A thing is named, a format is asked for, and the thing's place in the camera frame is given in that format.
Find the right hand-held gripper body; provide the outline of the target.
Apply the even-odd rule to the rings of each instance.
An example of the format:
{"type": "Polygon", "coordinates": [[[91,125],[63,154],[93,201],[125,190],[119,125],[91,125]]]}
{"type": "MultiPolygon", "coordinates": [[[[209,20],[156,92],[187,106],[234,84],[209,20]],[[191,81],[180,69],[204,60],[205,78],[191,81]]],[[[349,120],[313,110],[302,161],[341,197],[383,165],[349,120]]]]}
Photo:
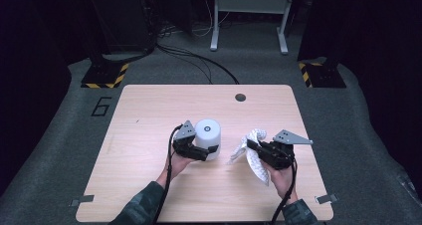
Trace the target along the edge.
{"type": "Polygon", "coordinates": [[[276,170],[290,167],[295,161],[294,145],[312,145],[310,139],[285,129],[277,133],[270,142],[260,142],[260,158],[276,170]]]}

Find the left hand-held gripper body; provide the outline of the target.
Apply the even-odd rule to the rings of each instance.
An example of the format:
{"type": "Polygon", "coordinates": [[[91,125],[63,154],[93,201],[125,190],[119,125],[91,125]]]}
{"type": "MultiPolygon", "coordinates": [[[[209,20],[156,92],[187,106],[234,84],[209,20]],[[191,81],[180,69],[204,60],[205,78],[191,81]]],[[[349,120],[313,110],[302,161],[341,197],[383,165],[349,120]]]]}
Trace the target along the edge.
{"type": "Polygon", "coordinates": [[[209,151],[193,144],[196,131],[190,120],[187,120],[173,137],[173,148],[182,157],[205,161],[209,151]]]}

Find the white waffle cloth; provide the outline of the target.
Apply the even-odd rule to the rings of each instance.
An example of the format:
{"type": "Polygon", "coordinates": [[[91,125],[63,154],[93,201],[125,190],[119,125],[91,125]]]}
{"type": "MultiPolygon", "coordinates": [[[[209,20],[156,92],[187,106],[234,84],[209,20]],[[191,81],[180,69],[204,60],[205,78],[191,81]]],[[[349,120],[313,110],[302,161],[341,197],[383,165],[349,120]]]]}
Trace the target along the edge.
{"type": "Polygon", "coordinates": [[[246,154],[246,159],[254,174],[261,180],[264,185],[268,186],[270,178],[267,169],[261,163],[258,152],[247,145],[249,140],[252,140],[253,142],[259,142],[266,136],[267,132],[265,130],[259,128],[252,129],[248,134],[241,138],[240,143],[236,146],[230,155],[228,164],[233,164],[238,157],[240,157],[242,154],[246,154]]]}

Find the person's left hand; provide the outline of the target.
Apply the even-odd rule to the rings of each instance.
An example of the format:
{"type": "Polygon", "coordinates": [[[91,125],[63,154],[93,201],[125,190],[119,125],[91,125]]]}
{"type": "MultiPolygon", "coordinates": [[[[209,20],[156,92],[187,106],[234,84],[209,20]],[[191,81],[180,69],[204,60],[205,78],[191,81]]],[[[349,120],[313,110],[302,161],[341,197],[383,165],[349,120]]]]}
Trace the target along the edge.
{"type": "Polygon", "coordinates": [[[192,158],[183,157],[177,153],[173,153],[166,161],[164,177],[169,177],[170,180],[172,180],[191,162],[193,162],[192,158]]]}

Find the person's right hand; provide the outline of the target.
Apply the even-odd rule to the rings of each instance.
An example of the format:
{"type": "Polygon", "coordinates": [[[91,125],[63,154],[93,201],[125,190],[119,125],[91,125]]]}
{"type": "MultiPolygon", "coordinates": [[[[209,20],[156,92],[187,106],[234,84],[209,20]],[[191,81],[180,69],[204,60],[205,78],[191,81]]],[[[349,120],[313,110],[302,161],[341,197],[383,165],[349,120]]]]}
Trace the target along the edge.
{"type": "Polygon", "coordinates": [[[278,195],[285,198],[293,182],[292,170],[290,168],[276,170],[266,162],[263,162],[263,166],[269,171],[278,195]]]}

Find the grey tape strip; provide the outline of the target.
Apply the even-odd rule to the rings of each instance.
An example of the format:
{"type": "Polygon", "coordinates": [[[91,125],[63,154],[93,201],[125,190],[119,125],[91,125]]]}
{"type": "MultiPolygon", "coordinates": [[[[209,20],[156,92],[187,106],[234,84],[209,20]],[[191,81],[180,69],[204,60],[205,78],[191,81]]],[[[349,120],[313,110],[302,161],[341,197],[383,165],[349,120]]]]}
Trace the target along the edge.
{"type": "Polygon", "coordinates": [[[76,206],[79,206],[81,203],[93,202],[94,198],[95,197],[93,195],[83,195],[83,196],[72,199],[69,206],[76,207],[76,206]]]}
{"type": "Polygon", "coordinates": [[[333,202],[336,202],[338,200],[339,200],[338,196],[334,193],[333,194],[326,194],[326,195],[319,196],[319,197],[316,198],[316,202],[318,204],[333,203],[333,202]]]}

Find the black yellow striped stand base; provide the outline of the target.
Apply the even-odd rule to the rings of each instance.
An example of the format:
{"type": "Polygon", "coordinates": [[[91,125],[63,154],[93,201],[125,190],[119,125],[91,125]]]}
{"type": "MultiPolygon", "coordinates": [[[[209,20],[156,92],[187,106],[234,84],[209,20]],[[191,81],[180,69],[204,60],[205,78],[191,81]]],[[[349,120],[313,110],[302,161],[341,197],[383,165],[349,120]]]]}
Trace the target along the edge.
{"type": "Polygon", "coordinates": [[[337,68],[329,68],[320,63],[300,62],[299,68],[308,88],[339,88],[346,87],[337,68]]]}
{"type": "Polygon", "coordinates": [[[82,88],[113,89],[122,82],[128,63],[107,63],[101,68],[90,67],[81,80],[82,88]]]}

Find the dark cabinet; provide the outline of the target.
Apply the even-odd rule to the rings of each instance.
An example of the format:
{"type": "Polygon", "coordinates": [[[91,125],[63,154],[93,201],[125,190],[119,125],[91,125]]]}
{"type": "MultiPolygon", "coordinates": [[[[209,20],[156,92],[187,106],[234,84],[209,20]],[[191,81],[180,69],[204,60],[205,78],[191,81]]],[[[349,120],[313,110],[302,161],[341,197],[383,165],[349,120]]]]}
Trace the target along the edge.
{"type": "Polygon", "coordinates": [[[146,0],[92,0],[111,53],[140,53],[154,50],[155,40],[145,13],[146,0]]]}

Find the white metal stand frame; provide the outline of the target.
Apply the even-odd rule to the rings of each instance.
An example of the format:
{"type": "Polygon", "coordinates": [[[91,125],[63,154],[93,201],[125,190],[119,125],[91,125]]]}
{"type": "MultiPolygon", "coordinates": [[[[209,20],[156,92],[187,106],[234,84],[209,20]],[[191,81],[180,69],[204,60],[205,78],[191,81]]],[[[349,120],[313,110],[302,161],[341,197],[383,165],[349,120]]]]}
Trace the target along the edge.
{"type": "Polygon", "coordinates": [[[210,50],[218,50],[220,31],[220,12],[276,14],[282,16],[281,25],[277,28],[280,51],[283,55],[289,53],[285,30],[290,15],[293,0],[214,0],[213,31],[210,50]]]}

